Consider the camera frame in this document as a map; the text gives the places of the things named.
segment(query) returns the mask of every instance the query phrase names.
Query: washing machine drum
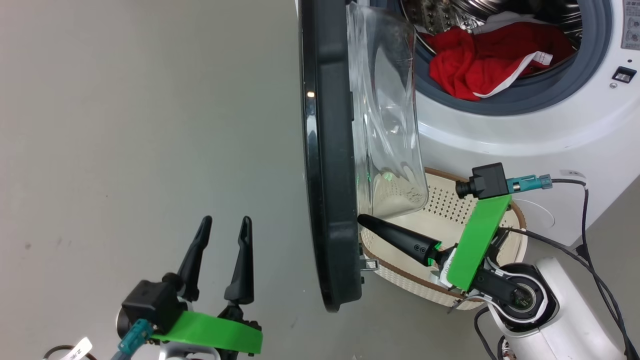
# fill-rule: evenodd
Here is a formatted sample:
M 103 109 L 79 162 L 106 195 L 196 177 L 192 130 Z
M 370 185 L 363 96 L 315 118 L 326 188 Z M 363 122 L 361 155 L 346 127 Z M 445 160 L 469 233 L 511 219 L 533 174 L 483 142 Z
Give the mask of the washing machine drum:
M 559 26 L 577 52 L 534 75 L 518 78 L 508 89 L 477 102 L 455 99 L 429 76 L 436 52 L 419 37 L 416 49 L 416 90 L 448 107 L 481 115 L 518 115 L 566 99 L 598 69 L 612 31 L 611 0 L 375 0 L 406 17 L 421 33 L 436 35 L 452 26 L 472 31 L 487 18 L 505 11 L 534 14 Z

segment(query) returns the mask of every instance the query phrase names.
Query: washing machine door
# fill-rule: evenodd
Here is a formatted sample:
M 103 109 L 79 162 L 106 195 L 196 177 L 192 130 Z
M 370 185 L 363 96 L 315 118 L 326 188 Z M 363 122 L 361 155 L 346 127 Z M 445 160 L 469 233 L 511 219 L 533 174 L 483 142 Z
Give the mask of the washing machine door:
M 362 295 L 345 2 L 300 0 L 307 194 L 324 304 Z

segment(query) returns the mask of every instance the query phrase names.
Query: red cloth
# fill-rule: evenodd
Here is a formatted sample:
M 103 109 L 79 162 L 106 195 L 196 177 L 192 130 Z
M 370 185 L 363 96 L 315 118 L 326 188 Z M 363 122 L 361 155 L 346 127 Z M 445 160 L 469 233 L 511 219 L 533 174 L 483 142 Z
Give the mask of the red cloth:
M 552 66 L 575 51 L 558 27 L 533 22 L 515 22 L 477 35 L 456 26 L 435 36 L 421 35 L 436 51 L 429 75 L 450 95 L 471 101 L 518 76 L 514 72 L 527 55 L 541 51 L 553 58 L 548 65 L 531 61 L 520 75 Z

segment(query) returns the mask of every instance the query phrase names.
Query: black cable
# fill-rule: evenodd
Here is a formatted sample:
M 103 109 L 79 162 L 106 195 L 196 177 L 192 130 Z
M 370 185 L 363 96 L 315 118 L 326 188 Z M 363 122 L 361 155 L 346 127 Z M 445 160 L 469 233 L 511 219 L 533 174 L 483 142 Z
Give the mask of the black cable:
M 584 188 L 584 203 L 582 205 L 582 222 L 580 224 L 580 231 L 582 235 L 582 245 L 581 245 L 582 248 L 576 249 L 576 250 L 578 255 L 581 255 L 587 261 L 589 266 L 595 270 L 595 268 L 593 267 L 593 262 L 591 261 L 591 254 L 589 253 L 589 247 L 587 246 L 587 205 L 589 204 L 589 189 L 587 188 L 587 183 L 585 183 L 584 181 L 574 180 L 574 179 L 551 179 L 551 182 L 564 183 L 564 184 L 577 184 L 577 185 L 582 185 L 582 187 Z M 598 292 L 600 293 L 600 296 L 602 297 L 605 305 L 607 306 L 607 310 L 609 310 L 609 314 L 611 314 L 611 317 L 613 317 L 613 320 L 616 322 L 616 324 L 618 324 L 618 317 L 616 316 L 616 313 L 613 311 L 613 309 L 609 305 L 609 301 L 607 300 L 607 297 L 604 295 L 604 291 L 602 291 L 602 287 L 600 287 L 597 281 L 596 281 L 596 287 L 598 288 Z
M 504 343 L 504 341 L 505 341 L 505 337 L 504 335 L 502 335 L 500 337 L 500 340 L 498 340 L 498 352 L 497 352 L 498 359 L 504 359 L 504 355 L 502 354 L 502 344 Z
M 482 346 L 484 346 L 484 349 L 486 350 L 486 353 L 489 355 L 491 360 L 498 360 L 493 355 L 493 351 L 489 347 L 489 344 L 486 342 L 486 339 L 484 338 L 484 335 L 482 335 L 482 332 L 480 331 L 480 327 L 478 326 L 478 319 L 480 318 L 480 316 L 482 316 L 482 314 L 487 313 L 487 312 L 489 312 L 489 308 L 488 307 L 484 307 L 484 308 L 480 309 L 480 311 L 478 311 L 476 313 L 476 315 L 474 317 L 474 329 L 476 330 L 476 333 L 478 334 L 478 337 L 480 338 L 480 342 L 482 343 Z
M 523 235 L 527 235 L 530 238 L 534 238 L 536 240 L 542 241 L 543 243 L 549 244 L 553 247 L 555 247 L 556 249 L 564 252 L 565 254 L 569 255 L 572 259 L 576 260 L 577 262 L 580 263 L 580 265 L 584 266 L 585 269 L 589 270 L 589 272 L 591 273 L 591 275 L 593 275 L 593 278 L 596 281 L 596 284 L 600 285 L 606 292 L 607 295 L 609 296 L 609 299 L 611 300 L 611 305 L 613 306 L 613 310 L 616 313 L 616 315 L 618 316 L 618 327 L 620 328 L 620 332 L 622 332 L 622 337 L 625 341 L 625 354 L 627 355 L 627 359 L 629 360 L 638 360 L 640 359 L 640 357 L 638 357 L 638 353 L 636 352 L 636 348 L 633 346 L 633 344 L 631 343 L 631 340 L 629 339 L 629 336 L 627 335 L 627 329 L 625 327 L 625 321 L 622 319 L 622 312 L 620 311 L 620 307 L 618 305 L 618 302 L 616 301 L 616 298 L 613 296 L 613 294 L 611 293 L 611 290 L 609 290 L 609 287 L 604 283 L 604 281 L 600 278 L 600 276 L 596 273 L 596 270 L 593 269 L 593 267 L 589 266 L 588 263 L 585 263 L 584 260 L 582 260 L 580 257 L 578 257 L 578 255 L 572 253 L 571 251 L 569 251 L 567 248 L 565 248 L 564 246 L 560 245 L 559 243 L 546 238 L 540 234 L 536 234 L 532 231 L 529 230 L 520 230 L 520 229 L 513 229 L 513 228 L 508 228 L 509 231 L 514 232 L 514 233 L 518 233 L 518 234 L 523 234 Z
M 49 356 L 53 355 L 53 353 L 58 352 L 60 350 L 73 350 L 74 347 L 71 345 L 58 345 L 57 347 L 52 347 L 49 349 L 49 351 L 47 351 L 42 360 L 49 360 Z M 87 353 L 84 357 L 86 357 L 89 360 L 97 360 L 93 355 Z

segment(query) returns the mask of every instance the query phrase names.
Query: gray sticker on washing machine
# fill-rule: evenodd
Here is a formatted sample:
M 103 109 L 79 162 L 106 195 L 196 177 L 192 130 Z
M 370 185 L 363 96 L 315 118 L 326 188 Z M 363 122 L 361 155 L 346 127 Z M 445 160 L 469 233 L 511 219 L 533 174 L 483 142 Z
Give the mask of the gray sticker on washing machine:
M 625 26 L 622 31 L 622 48 L 640 50 L 640 0 L 624 0 Z

